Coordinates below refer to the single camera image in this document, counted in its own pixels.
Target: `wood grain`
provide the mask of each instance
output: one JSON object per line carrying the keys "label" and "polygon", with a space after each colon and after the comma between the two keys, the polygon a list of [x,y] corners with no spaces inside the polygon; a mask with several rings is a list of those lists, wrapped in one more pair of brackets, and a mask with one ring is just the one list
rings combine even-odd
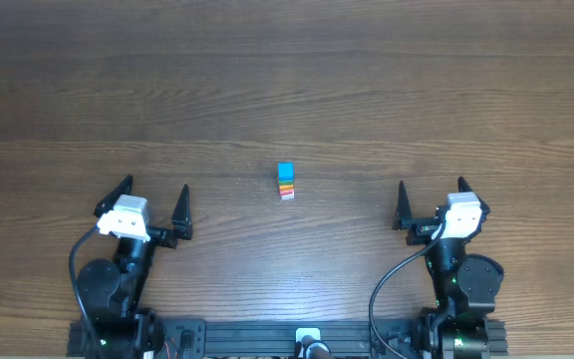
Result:
{"label": "wood grain", "polygon": [[[366,319],[414,251],[397,182],[428,214],[463,175],[511,353],[574,354],[574,1],[0,0],[0,355],[64,354],[68,253],[126,174],[158,224],[189,183],[144,302],[211,320]],[[376,310],[432,303],[417,262]]]}

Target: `stacked blocks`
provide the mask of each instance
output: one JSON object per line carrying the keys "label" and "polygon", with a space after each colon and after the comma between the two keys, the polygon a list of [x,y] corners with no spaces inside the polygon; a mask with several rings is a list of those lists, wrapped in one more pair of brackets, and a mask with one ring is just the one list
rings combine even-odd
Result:
{"label": "stacked blocks", "polygon": [[294,164],[278,164],[278,187],[281,199],[294,198]]}

